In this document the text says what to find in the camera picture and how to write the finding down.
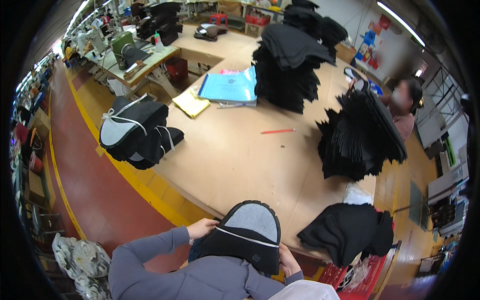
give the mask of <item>work table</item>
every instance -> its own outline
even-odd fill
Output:
[[[256,38],[229,32],[217,42],[193,37],[196,26],[184,25],[183,34],[172,45],[180,57],[215,64],[208,72],[245,70],[251,66]],[[185,140],[168,152],[154,170],[189,201],[223,217],[245,200],[267,203],[281,225],[281,241],[294,251],[329,260],[328,255],[301,247],[297,234],[327,206],[342,202],[349,179],[324,179],[317,147],[321,139],[315,121],[326,120],[325,109],[340,110],[336,95],[347,91],[343,69],[323,64],[315,70],[321,86],[318,101],[304,102],[304,114],[293,113],[259,99],[255,108],[217,109],[211,105],[195,119],[173,103],[168,127],[185,133]],[[204,76],[193,85],[200,86]],[[266,130],[295,128],[295,132],[263,135]],[[375,176],[358,186],[373,197]]]

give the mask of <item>plastic bottle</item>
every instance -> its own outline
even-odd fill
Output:
[[[155,31],[153,38],[155,39],[155,52],[162,52],[163,44],[162,44],[162,40],[160,39],[160,35],[157,33],[157,31]]]

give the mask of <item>red floor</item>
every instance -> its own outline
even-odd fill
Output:
[[[65,72],[58,60],[51,84],[52,143],[68,203],[87,238],[98,241],[111,254],[117,246],[130,240],[173,228],[173,224],[133,189],[105,155],[97,154],[96,137],[89,131],[76,105]],[[82,78],[75,78],[74,86],[85,81],[84,72],[78,76]],[[54,210],[62,213],[67,235],[78,238],[60,195],[49,149],[47,155],[57,199]],[[188,249],[189,246],[184,245],[173,255],[158,256],[146,264],[146,268],[162,273],[176,270],[186,261]]]

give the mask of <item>red stool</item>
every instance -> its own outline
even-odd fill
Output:
[[[223,13],[214,13],[210,16],[210,24],[221,25],[225,21],[225,26],[228,27],[227,15]]]

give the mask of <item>hand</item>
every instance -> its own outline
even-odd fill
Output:
[[[295,257],[293,257],[292,252],[285,246],[280,243],[280,269],[285,273],[285,278],[290,277],[291,275],[301,271],[299,263]]]
[[[353,85],[358,81],[357,78],[352,78],[352,81],[348,84],[348,89],[353,88]]]
[[[190,239],[199,239],[203,238],[207,234],[209,234],[215,227],[218,225],[218,221],[203,218],[198,222],[187,226],[188,234]]]

